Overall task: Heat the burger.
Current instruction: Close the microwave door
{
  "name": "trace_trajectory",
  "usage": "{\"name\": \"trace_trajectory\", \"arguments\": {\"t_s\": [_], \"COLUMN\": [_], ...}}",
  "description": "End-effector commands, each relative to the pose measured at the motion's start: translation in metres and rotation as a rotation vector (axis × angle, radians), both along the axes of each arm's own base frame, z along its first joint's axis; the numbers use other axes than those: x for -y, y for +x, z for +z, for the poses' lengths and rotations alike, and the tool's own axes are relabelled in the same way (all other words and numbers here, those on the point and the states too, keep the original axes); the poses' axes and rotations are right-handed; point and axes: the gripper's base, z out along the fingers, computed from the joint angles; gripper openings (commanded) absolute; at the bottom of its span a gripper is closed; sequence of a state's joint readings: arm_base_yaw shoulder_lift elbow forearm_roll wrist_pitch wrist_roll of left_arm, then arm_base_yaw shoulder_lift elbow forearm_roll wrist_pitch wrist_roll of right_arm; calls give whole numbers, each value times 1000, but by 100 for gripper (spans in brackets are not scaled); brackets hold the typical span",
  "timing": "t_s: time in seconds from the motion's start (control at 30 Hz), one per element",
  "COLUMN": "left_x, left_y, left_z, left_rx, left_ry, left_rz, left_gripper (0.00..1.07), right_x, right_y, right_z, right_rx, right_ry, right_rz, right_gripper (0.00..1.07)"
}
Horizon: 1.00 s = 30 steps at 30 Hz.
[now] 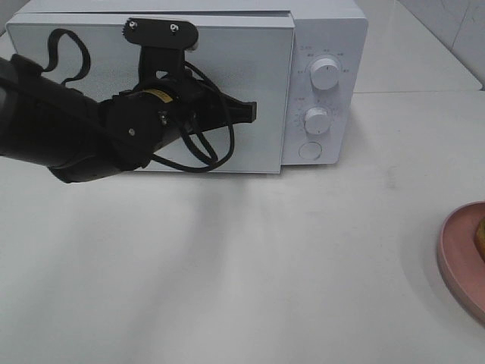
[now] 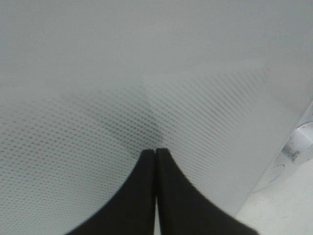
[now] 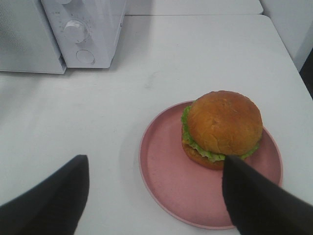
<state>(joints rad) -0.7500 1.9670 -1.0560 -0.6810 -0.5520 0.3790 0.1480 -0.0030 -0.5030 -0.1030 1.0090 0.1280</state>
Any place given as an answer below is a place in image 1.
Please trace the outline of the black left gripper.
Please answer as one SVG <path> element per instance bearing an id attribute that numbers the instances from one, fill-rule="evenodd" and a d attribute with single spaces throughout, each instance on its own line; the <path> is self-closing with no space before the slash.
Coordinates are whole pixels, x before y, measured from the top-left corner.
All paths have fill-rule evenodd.
<path id="1" fill-rule="evenodd" d="M 257 118 L 257 102 L 242 102 L 227 97 L 233 124 L 251 124 Z M 201 131 L 227 126 L 221 98 L 214 86 L 194 77 L 151 77 L 131 91 L 113 97 L 113 124 L 127 128 L 154 125 L 162 114 L 179 119 L 191 129 L 195 118 Z"/>

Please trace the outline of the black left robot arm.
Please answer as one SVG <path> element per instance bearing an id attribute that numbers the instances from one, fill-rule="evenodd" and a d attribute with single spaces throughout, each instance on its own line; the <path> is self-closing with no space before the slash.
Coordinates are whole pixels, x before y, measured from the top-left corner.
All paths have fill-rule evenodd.
<path id="1" fill-rule="evenodd" d="M 1 61 L 1 154 L 41 165 L 65 183 L 144 168 L 184 172 L 222 166 L 205 132 L 257 117 L 255 102 L 221 92 L 194 67 L 186 76 L 155 77 L 97 102 L 55 83 L 28 58 Z"/>

